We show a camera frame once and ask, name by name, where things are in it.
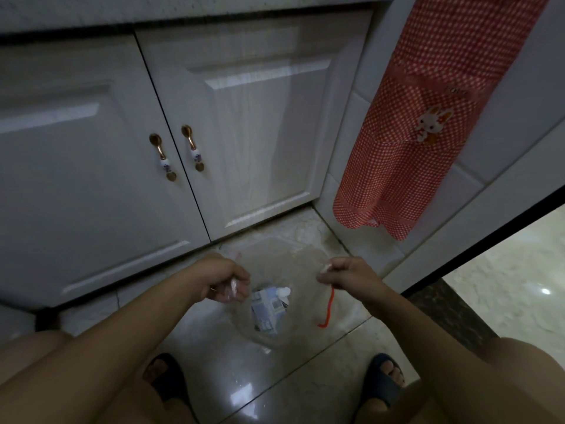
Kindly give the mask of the red checkered apron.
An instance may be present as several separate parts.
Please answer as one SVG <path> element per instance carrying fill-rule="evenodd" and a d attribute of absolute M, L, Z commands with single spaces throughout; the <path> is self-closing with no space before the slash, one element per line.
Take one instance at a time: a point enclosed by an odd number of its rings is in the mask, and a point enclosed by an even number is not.
<path fill-rule="evenodd" d="M 404 241 L 549 0 L 415 0 L 333 203 Z"/>

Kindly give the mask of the person's left hand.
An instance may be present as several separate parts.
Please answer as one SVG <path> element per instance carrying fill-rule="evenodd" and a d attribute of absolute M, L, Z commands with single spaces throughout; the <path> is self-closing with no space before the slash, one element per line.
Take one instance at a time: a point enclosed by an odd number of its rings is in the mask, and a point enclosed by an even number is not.
<path fill-rule="evenodd" d="M 199 298 L 229 303 L 243 301 L 250 295 L 250 274 L 243 266 L 218 253 L 200 259 L 198 269 Z"/>

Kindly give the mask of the person's left forearm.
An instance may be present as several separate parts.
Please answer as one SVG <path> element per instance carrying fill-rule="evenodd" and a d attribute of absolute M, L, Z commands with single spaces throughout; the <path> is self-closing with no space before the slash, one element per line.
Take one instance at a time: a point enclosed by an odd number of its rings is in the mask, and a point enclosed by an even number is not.
<path fill-rule="evenodd" d="M 202 301 L 196 263 L 1 385 L 0 424 L 95 424 L 187 311 Z"/>

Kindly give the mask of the transparent plastic trash bag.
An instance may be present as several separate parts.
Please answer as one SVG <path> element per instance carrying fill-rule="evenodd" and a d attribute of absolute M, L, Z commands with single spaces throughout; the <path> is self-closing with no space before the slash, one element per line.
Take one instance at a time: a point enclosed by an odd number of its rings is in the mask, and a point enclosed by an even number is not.
<path fill-rule="evenodd" d="M 228 305 L 232 325 L 247 340 L 274 349 L 302 336 L 323 329 L 330 285 L 320 284 L 317 274 L 329 263 L 326 253 L 312 245 L 281 237 L 266 237 L 247 244 L 222 249 L 250 273 L 250 295 Z M 269 336 L 255 330 L 251 314 L 251 294 L 276 286 L 289 287 L 289 306 L 278 335 Z"/>

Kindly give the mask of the person's right hand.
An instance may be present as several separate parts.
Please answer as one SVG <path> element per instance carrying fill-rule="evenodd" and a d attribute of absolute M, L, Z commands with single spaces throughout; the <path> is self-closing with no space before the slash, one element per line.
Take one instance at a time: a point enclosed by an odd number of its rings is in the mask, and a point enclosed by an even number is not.
<path fill-rule="evenodd" d="M 336 258 L 351 258 L 350 284 L 348 290 L 344 291 L 348 292 L 353 298 L 365 304 L 375 304 L 385 299 L 392 292 L 364 259 L 352 256 Z"/>

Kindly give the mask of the dark blue slipper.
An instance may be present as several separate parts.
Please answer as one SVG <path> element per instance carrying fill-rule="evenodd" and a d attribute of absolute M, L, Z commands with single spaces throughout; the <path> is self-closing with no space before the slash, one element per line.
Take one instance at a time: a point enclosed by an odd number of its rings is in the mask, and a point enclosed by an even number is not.
<path fill-rule="evenodd" d="M 382 369 L 382 365 L 386 362 L 391 363 L 393 369 L 398 369 L 399 374 L 402 377 L 404 376 L 399 364 L 396 363 L 390 355 L 381 352 L 374 356 L 365 372 L 359 403 L 355 410 L 356 413 L 358 413 L 361 407 L 370 399 L 380 400 L 389 408 L 395 403 L 404 390 L 404 388 L 390 376 L 390 373 Z"/>
<path fill-rule="evenodd" d="M 190 411 L 195 424 L 200 424 L 189 399 L 187 383 L 178 361 L 169 353 L 155 356 L 142 373 L 142 379 L 150 384 L 163 403 L 179 400 Z"/>

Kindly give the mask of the red bag drawstring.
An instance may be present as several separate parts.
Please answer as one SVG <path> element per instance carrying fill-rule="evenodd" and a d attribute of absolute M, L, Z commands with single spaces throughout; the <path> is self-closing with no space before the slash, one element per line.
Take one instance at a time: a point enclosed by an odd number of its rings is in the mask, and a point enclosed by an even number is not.
<path fill-rule="evenodd" d="M 331 315 L 332 315 L 332 306 L 335 299 L 335 286 L 332 284 L 330 286 L 330 296 L 327 302 L 327 309 L 326 309 L 326 316 L 325 320 L 322 323 L 319 323 L 317 327 L 319 328 L 327 328 L 330 323 Z"/>

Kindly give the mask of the white door frame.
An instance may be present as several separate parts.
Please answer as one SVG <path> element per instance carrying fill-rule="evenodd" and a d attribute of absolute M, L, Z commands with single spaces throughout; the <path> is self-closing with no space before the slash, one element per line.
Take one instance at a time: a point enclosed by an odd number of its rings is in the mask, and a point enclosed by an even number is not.
<path fill-rule="evenodd" d="M 387 275 L 417 292 L 565 203 L 565 119 Z"/>

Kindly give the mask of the white cabinet door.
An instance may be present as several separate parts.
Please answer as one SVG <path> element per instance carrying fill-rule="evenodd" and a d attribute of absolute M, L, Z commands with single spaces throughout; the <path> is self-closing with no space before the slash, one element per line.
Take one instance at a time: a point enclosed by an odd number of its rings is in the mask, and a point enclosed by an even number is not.
<path fill-rule="evenodd" d="M 371 17 L 357 9 L 136 30 L 210 240 L 319 197 Z"/>
<path fill-rule="evenodd" d="M 55 307 L 209 242 L 134 37 L 0 47 L 0 301 Z"/>

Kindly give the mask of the person's right leg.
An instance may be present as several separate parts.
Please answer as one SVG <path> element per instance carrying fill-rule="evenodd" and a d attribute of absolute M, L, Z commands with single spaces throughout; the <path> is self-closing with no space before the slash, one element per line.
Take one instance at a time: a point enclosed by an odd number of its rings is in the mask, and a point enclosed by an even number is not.
<path fill-rule="evenodd" d="M 565 424 L 565 369 L 553 357 L 509 337 L 491 339 L 476 354 Z M 404 390 L 389 408 L 380 400 L 368 400 L 351 424 L 452 424 L 421 380 L 407 385 L 389 362 L 382 369 Z"/>

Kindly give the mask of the blue and white carton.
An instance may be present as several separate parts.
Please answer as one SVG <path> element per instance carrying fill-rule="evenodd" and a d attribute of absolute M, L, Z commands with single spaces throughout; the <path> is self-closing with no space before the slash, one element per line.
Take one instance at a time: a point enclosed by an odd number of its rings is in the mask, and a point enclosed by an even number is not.
<path fill-rule="evenodd" d="M 251 314 L 257 332 L 278 335 L 287 307 L 276 297 L 276 286 L 269 286 L 251 294 Z"/>

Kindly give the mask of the person's leg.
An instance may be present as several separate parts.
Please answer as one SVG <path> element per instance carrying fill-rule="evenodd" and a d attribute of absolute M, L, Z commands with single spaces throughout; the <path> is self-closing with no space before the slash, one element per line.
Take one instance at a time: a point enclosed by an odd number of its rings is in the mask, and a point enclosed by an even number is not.
<path fill-rule="evenodd" d="M 509 337 L 491 339 L 476 354 L 565 424 L 565 369 L 553 357 Z M 404 390 L 389 408 L 380 400 L 368 400 L 351 424 L 452 424 L 421 380 L 407 385 L 389 362 L 382 369 Z"/>
<path fill-rule="evenodd" d="M 0 347 L 0 386 L 72 339 L 65 332 L 49 330 L 4 344 Z M 180 399 L 162 401 L 152 386 L 166 370 L 168 367 L 163 360 L 147 359 L 95 424 L 197 424 L 190 408 Z"/>

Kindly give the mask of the person's right forearm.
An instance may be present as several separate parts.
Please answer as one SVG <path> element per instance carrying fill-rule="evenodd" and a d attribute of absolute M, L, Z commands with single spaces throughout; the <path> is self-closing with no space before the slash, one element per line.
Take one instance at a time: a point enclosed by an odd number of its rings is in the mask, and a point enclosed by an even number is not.
<path fill-rule="evenodd" d="M 397 292 L 364 305 L 390 329 L 452 424 L 561 424 Z"/>

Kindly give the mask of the person's left leg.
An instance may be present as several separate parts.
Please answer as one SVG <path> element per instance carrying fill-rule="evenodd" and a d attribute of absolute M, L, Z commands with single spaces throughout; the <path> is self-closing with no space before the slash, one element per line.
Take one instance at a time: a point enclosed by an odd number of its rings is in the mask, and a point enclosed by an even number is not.
<path fill-rule="evenodd" d="M 0 347 L 0 386 L 72 339 L 65 332 L 49 330 L 4 344 Z M 162 401 L 152 386 L 166 370 L 168 367 L 163 360 L 147 359 L 95 424 L 197 424 L 190 408 L 180 399 Z"/>

